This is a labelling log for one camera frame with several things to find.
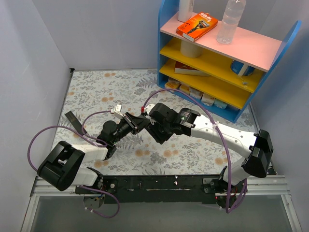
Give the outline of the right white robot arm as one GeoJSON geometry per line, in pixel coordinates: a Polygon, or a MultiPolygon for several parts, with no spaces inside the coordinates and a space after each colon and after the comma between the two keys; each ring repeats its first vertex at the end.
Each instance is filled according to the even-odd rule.
{"type": "Polygon", "coordinates": [[[272,141],[267,131],[245,132],[221,123],[213,124],[197,111],[183,108],[176,112],[162,103],[149,104],[144,113],[150,120],[148,132],[160,144],[174,134],[186,135],[227,146],[240,154],[241,159],[221,171],[218,185],[222,191],[231,191],[249,176],[267,176],[273,154],[272,141]]]}

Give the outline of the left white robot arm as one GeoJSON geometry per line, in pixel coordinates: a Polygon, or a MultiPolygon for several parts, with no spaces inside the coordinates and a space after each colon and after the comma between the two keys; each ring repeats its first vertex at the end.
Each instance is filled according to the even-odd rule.
{"type": "Polygon", "coordinates": [[[82,168],[81,165],[111,158],[116,151],[117,142],[129,133],[139,133],[150,124],[146,113],[140,116],[125,113],[118,117],[118,124],[112,120],[103,124],[94,145],[59,142],[39,166],[38,176],[60,191],[73,185],[84,185],[92,193],[100,192],[103,189],[103,175],[96,169],[82,168]]]}

